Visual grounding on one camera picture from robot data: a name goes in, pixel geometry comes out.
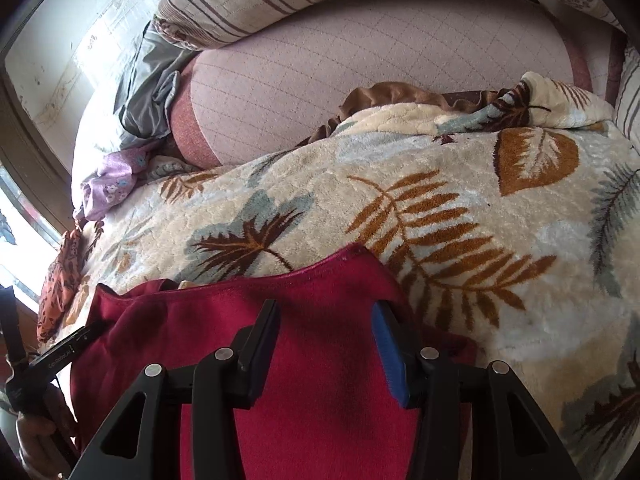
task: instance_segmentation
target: black object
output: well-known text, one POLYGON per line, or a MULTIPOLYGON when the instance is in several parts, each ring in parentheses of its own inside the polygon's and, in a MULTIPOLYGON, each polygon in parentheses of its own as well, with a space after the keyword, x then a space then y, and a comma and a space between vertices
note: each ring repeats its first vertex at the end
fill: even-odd
MULTIPOLYGON (((60 427, 47 402, 52 389, 50 383, 62 368, 104 332, 106 324, 97 322, 76 330, 30 363, 18 327, 14 290, 12 287, 0 287, 0 327, 7 347, 7 360, 13 371, 4 386, 12 409, 28 415, 44 416, 60 427)), ((78 450, 60 430, 56 430, 51 439, 71 471, 78 462, 78 450)))
POLYGON ((70 480, 177 480, 180 409, 191 404, 194 480, 244 480, 234 408, 262 394, 280 331, 280 307, 264 302, 252 326, 198 364, 147 366, 120 397, 70 480))
POLYGON ((422 348, 386 301, 374 305, 372 326, 389 389, 404 408, 421 410, 407 480, 457 480, 463 402, 472 405, 473 479, 580 480, 553 427, 505 362, 477 368, 422 348))

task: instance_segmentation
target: white wall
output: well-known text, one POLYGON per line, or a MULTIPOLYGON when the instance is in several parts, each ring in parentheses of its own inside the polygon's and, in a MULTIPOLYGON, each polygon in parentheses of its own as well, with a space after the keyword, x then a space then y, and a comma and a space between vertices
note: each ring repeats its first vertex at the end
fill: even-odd
POLYGON ((94 89, 118 79, 159 0, 45 0, 6 58, 22 106, 70 171, 94 89))

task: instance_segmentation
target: bed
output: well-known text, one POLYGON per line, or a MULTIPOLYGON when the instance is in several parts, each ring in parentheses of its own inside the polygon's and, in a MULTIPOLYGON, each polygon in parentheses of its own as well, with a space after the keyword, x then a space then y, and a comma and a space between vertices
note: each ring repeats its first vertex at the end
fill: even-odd
POLYGON ((615 478, 640 440, 640 83, 602 1, 567 0, 610 23, 588 48, 531 0, 286 0, 281 21, 204 1, 153 22, 209 48, 171 102, 181 160, 84 226, 49 344, 98 283, 281 274, 357 242, 478 365, 510 363, 584 479, 615 478))

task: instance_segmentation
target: red cloth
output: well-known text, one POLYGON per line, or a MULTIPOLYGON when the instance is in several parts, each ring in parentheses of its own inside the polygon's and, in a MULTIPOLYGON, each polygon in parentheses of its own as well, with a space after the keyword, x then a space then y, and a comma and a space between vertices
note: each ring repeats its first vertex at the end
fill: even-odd
MULTIPOLYGON (((386 387, 371 332, 371 307, 390 300, 412 316, 400 287, 365 248, 351 245, 306 269, 265 278, 175 288, 170 280, 123 296, 100 285, 88 322, 115 325, 72 367, 71 394, 82 443, 97 431, 146 365, 177 368, 231 343, 267 298, 282 325, 262 397, 236 424, 247 478, 403 479, 418 411, 386 387)), ((471 340, 422 329, 425 342, 472 364, 471 340)), ((191 478, 190 409, 182 412, 182 478, 191 478)))

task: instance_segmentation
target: purple patterned fabric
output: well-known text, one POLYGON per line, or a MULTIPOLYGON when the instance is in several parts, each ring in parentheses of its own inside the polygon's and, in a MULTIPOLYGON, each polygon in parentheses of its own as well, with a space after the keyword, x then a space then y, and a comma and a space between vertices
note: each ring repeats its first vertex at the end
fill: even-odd
POLYGON ((152 142, 140 148, 129 148, 104 156, 98 175, 84 183, 82 190, 84 217, 87 220, 101 220, 110 208, 131 193, 138 174, 146 170, 148 152, 159 144, 152 142))

